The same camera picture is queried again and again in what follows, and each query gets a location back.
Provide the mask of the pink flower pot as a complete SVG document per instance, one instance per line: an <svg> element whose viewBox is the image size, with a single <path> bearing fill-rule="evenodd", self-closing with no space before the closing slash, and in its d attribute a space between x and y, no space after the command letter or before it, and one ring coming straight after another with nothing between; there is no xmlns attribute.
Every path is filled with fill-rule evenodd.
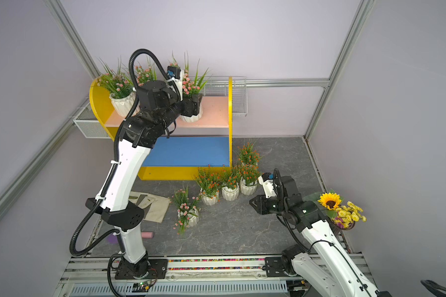
<svg viewBox="0 0 446 297"><path fill-rule="evenodd" d="M136 98L134 85L122 63L118 60L118 67L113 70L102 59L99 59L103 71L97 78L97 86L109 93L109 99L115 111L121 117L127 117L133 109Z"/></svg>
<svg viewBox="0 0 446 297"><path fill-rule="evenodd" d="M183 92L183 98L187 98L187 99L197 99L198 100L198 106L199 106L199 110L198 110L198 114L197 115L192 115L192 116L180 116L181 119L186 122L186 123L194 123L197 122L198 120L200 120L203 116L203 108L201 107L201 101L203 99L203 94L201 94L200 92L204 89L204 86L207 83L207 79L205 79L207 73L208 73L208 69L204 72L203 75L198 75L198 66L199 66L199 61L197 63L197 67L196 67L196 74L194 79L192 79L189 75L189 69L190 69L190 64L189 64L189 57L188 57L188 53L184 54L184 73L183 73L183 79L182 79L182 92Z"/></svg>
<svg viewBox="0 0 446 297"><path fill-rule="evenodd" d="M140 63L135 66L135 76L138 86L143 86L147 82L157 80L155 64L151 58L147 58L147 66L145 68Z"/></svg>
<svg viewBox="0 0 446 297"><path fill-rule="evenodd" d="M188 187L185 187L174 192L171 200L177 208L174 229L177 230L178 235L183 235L188 228L197 226L199 222L199 197L189 195Z"/></svg>

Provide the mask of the orange flower pot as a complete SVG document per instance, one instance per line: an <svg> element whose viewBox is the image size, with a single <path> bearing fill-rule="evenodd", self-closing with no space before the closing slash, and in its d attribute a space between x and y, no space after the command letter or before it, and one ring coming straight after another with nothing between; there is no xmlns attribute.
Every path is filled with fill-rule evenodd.
<svg viewBox="0 0 446 297"><path fill-rule="evenodd" d="M260 161L260 154L254 149L254 143L246 143L238 147L238 161L242 165L251 165L256 167Z"/></svg>
<svg viewBox="0 0 446 297"><path fill-rule="evenodd" d="M219 201L221 188L220 174L212 167L198 168L195 181L200 187L199 198L207 206L213 206Z"/></svg>
<svg viewBox="0 0 446 297"><path fill-rule="evenodd" d="M258 178L261 176L257 165L241 165L240 173L240 190L243 195L251 196L255 194L258 187Z"/></svg>
<svg viewBox="0 0 446 297"><path fill-rule="evenodd" d="M226 168L221 172L222 196L227 201L235 201L240 193L240 172L238 167Z"/></svg>

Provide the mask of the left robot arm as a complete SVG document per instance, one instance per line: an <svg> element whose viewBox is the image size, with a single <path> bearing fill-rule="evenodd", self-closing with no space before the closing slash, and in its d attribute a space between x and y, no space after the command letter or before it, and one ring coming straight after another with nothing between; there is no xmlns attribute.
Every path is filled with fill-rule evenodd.
<svg viewBox="0 0 446 297"><path fill-rule="evenodd" d="M183 96L181 69L176 66L164 69L155 54L147 49L138 49L130 56L130 68L142 54L155 62L163 80L138 85L135 73L130 72L136 92L135 102L114 138L114 158L107 179L99 193L86 201L89 212L79 223L69 244L71 255L79 257L104 240L106 236L102 235L88 247L82 250L76 248L85 224L91 216L99 214L102 220L114 227L108 234L115 234L118 238L119 256L122 258L118 269L128 273L131 278L144 278L150 270L148 253L141 237L144 210L129 201L132 185L158 138L171 135L168 128L176 124L179 116L198 116L202 101L200 95Z"/></svg>

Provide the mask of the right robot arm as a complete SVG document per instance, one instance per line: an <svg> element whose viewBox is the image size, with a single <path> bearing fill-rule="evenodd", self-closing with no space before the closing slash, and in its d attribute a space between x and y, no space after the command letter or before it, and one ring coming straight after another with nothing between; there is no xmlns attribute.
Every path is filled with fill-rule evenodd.
<svg viewBox="0 0 446 297"><path fill-rule="evenodd" d="M260 215L275 214L296 244L281 257L267 257L267 276L301 276L323 297L388 297L355 265L332 232L329 218L311 200L304 199L295 181L278 169L262 174L264 194L250 200Z"/></svg>

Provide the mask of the yellow rack with coloured shelves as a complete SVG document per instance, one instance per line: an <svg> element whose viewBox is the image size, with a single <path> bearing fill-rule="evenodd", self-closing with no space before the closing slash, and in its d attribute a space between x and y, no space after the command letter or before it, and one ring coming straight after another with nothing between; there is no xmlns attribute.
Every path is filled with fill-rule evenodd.
<svg viewBox="0 0 446 297"><path fill-rule="evenodd" d="M158 139L138 177L142 180L192 180L198 168L232 166L232 95L204 97L196 122L177 120L169 138Z"/></svg>

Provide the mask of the sunflower bouquet pot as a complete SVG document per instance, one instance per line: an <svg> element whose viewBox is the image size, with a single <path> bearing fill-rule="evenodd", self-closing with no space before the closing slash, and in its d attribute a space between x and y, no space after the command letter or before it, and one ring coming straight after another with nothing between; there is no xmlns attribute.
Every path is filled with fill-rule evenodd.
<svg viewBox="0 0 446 297"><path fill-rule="evenodd" d="M316 203L316 206L340 230L350 230L353 229L358 222L367 221L362 208L349 200L345 201L344 198L333 189L324 193L312 193L306 198L309 201Z"/></svg>

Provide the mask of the white mesh basket left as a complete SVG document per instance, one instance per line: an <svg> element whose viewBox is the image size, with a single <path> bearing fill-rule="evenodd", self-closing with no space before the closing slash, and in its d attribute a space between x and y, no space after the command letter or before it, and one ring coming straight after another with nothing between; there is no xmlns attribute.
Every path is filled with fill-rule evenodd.
<svg viewBox="0 0 446 297"><path fill-rule="evenodd" d="M73 122L87 139L111 139L109 129L105 126L111 114L107 103L104 108L96 105L92 95L88 94L73 116Z"/></svg>

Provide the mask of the beige garden glove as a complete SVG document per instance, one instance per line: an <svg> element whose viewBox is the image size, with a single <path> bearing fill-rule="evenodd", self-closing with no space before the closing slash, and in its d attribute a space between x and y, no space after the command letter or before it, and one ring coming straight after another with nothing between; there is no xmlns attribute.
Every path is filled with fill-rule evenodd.
<svg viewBox="0 0 446 297"><path fill-rule="evenodd" d="M170 199L150 193L130 192L130 202L144 210L143 220L162 223L170 205Z"/></svg>

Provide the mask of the purple pink garden trowel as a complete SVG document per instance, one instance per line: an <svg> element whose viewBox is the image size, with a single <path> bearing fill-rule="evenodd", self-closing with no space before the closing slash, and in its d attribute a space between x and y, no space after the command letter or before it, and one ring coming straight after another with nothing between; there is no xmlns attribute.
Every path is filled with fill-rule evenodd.
<svg viewBox="0 0 446 297"><path fill-rule="evenodd" d="M152 239L154 237L154 232L152 231L142 231L141 232L141 237L143 239ZM116 235L112 234L107 238L107 241L111 244L117 244L118 243L118 238Z"/></svg>

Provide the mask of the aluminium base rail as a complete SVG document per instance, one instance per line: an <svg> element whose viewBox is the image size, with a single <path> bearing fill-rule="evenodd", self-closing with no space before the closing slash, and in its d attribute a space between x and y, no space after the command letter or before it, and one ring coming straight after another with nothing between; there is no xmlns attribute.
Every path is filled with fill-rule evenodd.
<svg viewBox="0 0 446 297"><path fill-rule="evenodd" d="M304 294L324 297L376 297L361 254L342 260L342 272L322 256L302 253L221 257L152 257L151 270L138 279L123 269L107 272L107 258L70 260L54 292L56 297L222 297L242 294Z"/></svg>

